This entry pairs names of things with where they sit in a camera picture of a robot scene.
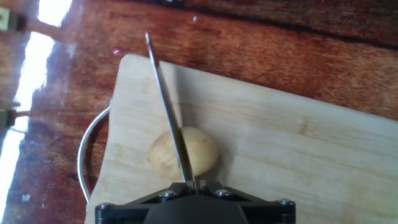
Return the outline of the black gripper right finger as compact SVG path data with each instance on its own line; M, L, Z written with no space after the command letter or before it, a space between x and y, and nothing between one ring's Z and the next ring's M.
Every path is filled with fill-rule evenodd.
M200 195L235 203L248 223L295 224L295 202L286 198L267 201L215 181L196 181Z

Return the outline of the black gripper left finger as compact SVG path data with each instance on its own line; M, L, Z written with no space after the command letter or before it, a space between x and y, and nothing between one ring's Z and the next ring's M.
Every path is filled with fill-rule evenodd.
M193 181L175 182L168 188L124 205L105 202L95 207L95 224L144 223L150 209L165 202L195 194Z

